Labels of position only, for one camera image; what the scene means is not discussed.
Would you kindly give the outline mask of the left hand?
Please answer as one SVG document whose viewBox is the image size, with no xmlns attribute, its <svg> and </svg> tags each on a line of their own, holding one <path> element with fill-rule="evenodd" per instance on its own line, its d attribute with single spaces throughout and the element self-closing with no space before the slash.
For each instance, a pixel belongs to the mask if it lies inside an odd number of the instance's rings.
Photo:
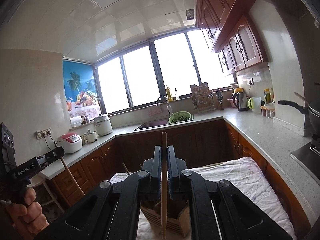
<svg viewBox="0 0 320 240">
<path fill-rule="evenodd" d="M 25 205 L 1 200 L 1 207 L 23 239 L 34 239 L 49 226 L 49 223 L 42 213 L 42 206 L 36 201 L 36 192 L 33 188 L 27 188 L 24 202 Z"/>
</svg>

